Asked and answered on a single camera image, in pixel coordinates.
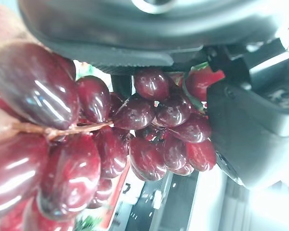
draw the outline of metal ring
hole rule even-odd
[[[150,13],[150,14],[161,14],[170,11],[177,0],[169,0],[168,2],[162,5],[155,5],[146,2],[145,0],[131,0],[133,4],[141,11]]]

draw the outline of hand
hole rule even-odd
[[[21,18],[4,5],[0,5],[0,43],[10,39],[36,39],[27,31]]]

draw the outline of grape stem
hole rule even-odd
[[[81,132],[90,132],[101,129],[104,126],[109,126],[112,124],[112,121],[105,122],[102,124],[90,124],[85,126],[75,126],[68,130],[58,130],[55,128],[42,127],[31,123],[14,123],[12,124],[12,129],[19,132],[27,133],[38,133],[45,135],[49,140],[53,140],[58,136],[66,136],[71,134],[78,134]]]

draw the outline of black plastic object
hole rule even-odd
[[[18,1],[43,44],[117,75],[131,74],[130,67],[195,65],[205,61],[203,46],[268,41],[289,26],[289,12],[270,0]]]
[[[114,92],[119,93],[125,99],[131,96],[131,76],[111,76],[111,83]]]
[[[289,170],[289,58],[275,65],[256,91],[227,77],[208,89],[218,164],[248,189],[270,186]]]

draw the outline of bunch of grapes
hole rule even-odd
[[[141,180],[216,163],[207,117],[162,71],[137,71],[125,101],[75,76],[72,61],[37,44],[0,46],[0,231],[71,230],[105,204],[128,156]]]

